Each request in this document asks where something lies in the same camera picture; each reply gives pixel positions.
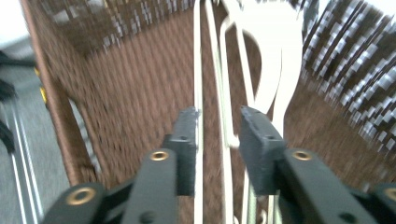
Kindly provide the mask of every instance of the brass screw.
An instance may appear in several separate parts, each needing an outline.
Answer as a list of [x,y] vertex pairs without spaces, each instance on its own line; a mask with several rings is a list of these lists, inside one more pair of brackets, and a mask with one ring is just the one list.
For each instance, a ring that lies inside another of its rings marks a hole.
[[169,157],[169,154],[164,151],[153,152],[150,156],[152,161],[164,161]]
[[304,151],[295,151],[293,157],[299,161],[310,161],[312,159],[312,156]]
[[[85,193],[85,195],[82,198],[77,198],[80,193]],[[95,194],[96,190],[93,188],[76,189],[71,194],[69,194],[69,196],[67,196],[66,202],[70,205],[81,205],[89,202],[95,196]]]
[[385,189],[385,194],[387,194],[390,199],[396,202],[396,188]]

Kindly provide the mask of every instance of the wicker basket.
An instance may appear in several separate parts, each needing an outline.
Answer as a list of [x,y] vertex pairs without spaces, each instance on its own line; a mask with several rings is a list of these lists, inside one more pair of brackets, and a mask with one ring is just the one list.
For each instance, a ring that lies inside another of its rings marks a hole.
[[[99,181],[112,188],[135,174],[143,155],[159,147],[164,135],[172,131],[178,111],[193,105],[193,20],[192,10],[188,9],[193,2],[99,2],[22,0],[70,184]],[[295,7],[305,3],[291,2]],[[334,14],[339,9],[328,8]],[[219,28],[226,13],[222,7],[215,8],[215,13]],[[205,223],[219,223],[219,122],[204,21],[205,13],[202,15]],[[325,28],[328,30],[321,31],[323,34],[332,30],[331,26]],[[308,41],[312,40],[315,27],[312,30]],[[322,36],[319,42],[325,43],[329,38]],[[238,115],[239,106],[246,101],[239,54],[232,44],[235,42],[234,35],[227,35],[233,114]],[[260,54],[249,39],[247,50],[255,89]],[[315,71],[309,67],[315,59],[311,56],[304,62],[303,71],[313,74],[304,76],[305,83],[316,80]],[[329,106],[307,87],[299,84],[286,115],[285,137],[289,146],[315,150],[354,187],[394,180],[394,158],[368,149],[357,128],[351,128],[344,120],[344,110]],[[69,100],[76,104],[84,119],[100,173],[89,158]],[[239,121],[240,117],[235,116],[234,123]],[[243,164],[237,151],[233,152],[232,160],[234,209],[239,217]],[[192,223],[191,199],[182,199],[180,207],[180,223]]]

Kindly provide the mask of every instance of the screw hole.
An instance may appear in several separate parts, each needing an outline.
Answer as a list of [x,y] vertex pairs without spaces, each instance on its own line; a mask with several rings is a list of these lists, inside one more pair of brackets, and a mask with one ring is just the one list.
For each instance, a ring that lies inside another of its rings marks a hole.
[[168,157],[169,157],[168,153],[166,153],[164,151],[156,151],[156,152],[152,153],[150,156],[152,161],[164,161]]
[[350,213],[341,213],[339,215],[341,219],[345,221],[345,223],[357,223],[357,219]]
[[93,188],[81,188],[76,189],[66,198],[66,202],[69,205],[81,205],[89,202],[96,194],[96,190]]
[[312,156],[309,153],[304,152],[304,151],[295,151],[293,153],[293,157],[300,161],[309,161],[312,159]]

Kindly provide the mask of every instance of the gray floor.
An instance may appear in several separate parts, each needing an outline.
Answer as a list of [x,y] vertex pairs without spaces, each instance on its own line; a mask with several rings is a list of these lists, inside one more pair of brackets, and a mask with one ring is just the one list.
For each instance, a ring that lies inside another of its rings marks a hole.
[[[17,108],[45,214],[54,200],[68,188],[68,181],[50,115],[39,91],[40,81],[33,68],[15,66],[0,66],[0,78],[12,83],[18,94]],[[11,158],[0,143],[0,223],[21,223],[15,181]]]

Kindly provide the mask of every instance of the woven basket wall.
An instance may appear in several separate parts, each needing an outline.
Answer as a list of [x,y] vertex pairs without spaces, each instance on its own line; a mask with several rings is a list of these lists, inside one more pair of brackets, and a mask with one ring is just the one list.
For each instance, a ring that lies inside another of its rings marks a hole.
[[[161,145],[178,111],[193,105],[193,2],[23,0],[26,19],[48,95],[71,185],[99,181],[108,188],[135,175],[143,155]],[[298,7],[301,1],[292,1]],[[226,13],[215,8],[216,24]],[[205,223],[221,219],[219,120],[216,85],[204,8],[202,53],[205,107]],[[246,104],[239,54],[227,35],[235,130]],[[254,89],[260,54],[247,39]],[[69,100],[84,118],[101,173],[95,171]],[[285,120],[290,147],[316,151],[348,184],[395,179],[394,157],[377,153],[326,104],[299,84]],[[235,214],[240,217],[243,163],[233,151]],[[180,202],[180,223],[192,223],[192,199]]]

